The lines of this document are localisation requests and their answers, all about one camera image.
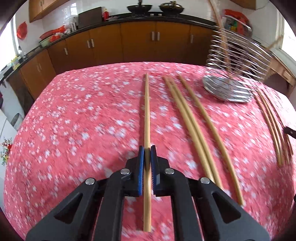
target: wire basket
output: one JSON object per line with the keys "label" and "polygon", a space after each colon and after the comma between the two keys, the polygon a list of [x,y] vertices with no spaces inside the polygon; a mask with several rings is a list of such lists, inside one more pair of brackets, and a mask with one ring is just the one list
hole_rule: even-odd
{"label": "wire basket", "polygon": [[270,59],[271,56],[252,39],[218,28],[209,50],[204,87],[221,100],[249,102],[253,98],[252,89],[244,78],[263,81]]}

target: red bag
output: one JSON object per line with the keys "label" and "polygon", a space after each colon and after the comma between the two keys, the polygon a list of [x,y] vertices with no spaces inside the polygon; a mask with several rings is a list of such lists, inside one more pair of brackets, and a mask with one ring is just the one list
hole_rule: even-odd
{"label": "red bag", "polygon": [[25,37],[27,36],[27,33],[28,33],[27,24],[26,24],[26,22],[23,22],[17,28],[17,37],[20,40],[24,40]]}

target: silver screw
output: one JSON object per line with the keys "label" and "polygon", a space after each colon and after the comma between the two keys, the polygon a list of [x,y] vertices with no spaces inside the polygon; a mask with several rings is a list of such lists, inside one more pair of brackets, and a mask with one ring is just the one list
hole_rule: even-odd
{"label": "silver screw", "polygon": [[95,180],[93,178],[88,178],[85,180],[85,184],[86,185],[93,185],[95,182]]}
{"label": "silver screw", "polygon": [[165,173],[171,175],[171,174],[174,174],[175,173],[175,170],[173,168],[166,168],[165,169]]}
{"label": "silver screw", "polygon": [[210,183],[210,180],[207,177],[202,177],[200,179],[200,182],[203,183],[203,184],[209,184]]}
{"label": "silver screw", "polygon": [[120,170],[120,173],[122,174],[122,175],[127,175],[127,174],[129,174],[129,169],[127,169],[127,168],[123,168],[123,169],[121,169]]}

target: tablecloth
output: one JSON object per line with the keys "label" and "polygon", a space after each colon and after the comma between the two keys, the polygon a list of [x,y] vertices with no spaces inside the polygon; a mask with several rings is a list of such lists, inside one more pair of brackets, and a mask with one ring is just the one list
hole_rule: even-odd
{"label": "tablecloth", "polygon": [[[151,144],[185,176],[204,176],[189,133],[164,80],[172,75],[187,95],[213,153],[225,192],[234,185],[217,143],[177,80],[200,98],[232,158],[246,201],[244,209],[271,236],[282,229],[295,195],[295,158],[277,166],[274,145],[255,100],[221,102],[202,85],[205,67],[175,63],[124,63],[72,70],[56,76],[38,97],[15,138],[5,178],[6,216],[18,234],[27,232],[88,177],[109,177],[144,144],[144,80],[149,74]],[[284,125],[295,128],[296,112],[282,94],[265,89]],[[295,140],[290,138],[295,149]],[[173,240],[169,197],[152,196],[152,232],[142,232],[141,198],[126,197],[122,240]]]}

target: triangular cutout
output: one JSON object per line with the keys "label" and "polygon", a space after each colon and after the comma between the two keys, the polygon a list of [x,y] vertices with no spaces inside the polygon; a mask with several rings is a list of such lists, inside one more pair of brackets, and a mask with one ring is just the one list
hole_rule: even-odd
{"label": "triangular cutout", "polygon": [[218,193],[212,193],[212,196],[218,206],[222,219],[225,223],[231,223],[234,220],[237,220],[241,217],[241,214],[238,210],[235,209],[229,202],[227,202],[222,196]]}
{"label": "triangular cutout", "polygon": [[82,193],[76,195],[58,214],[54,216],[55,219],[60,220],[66,224],[70,224],[74,219],[82,197]]}

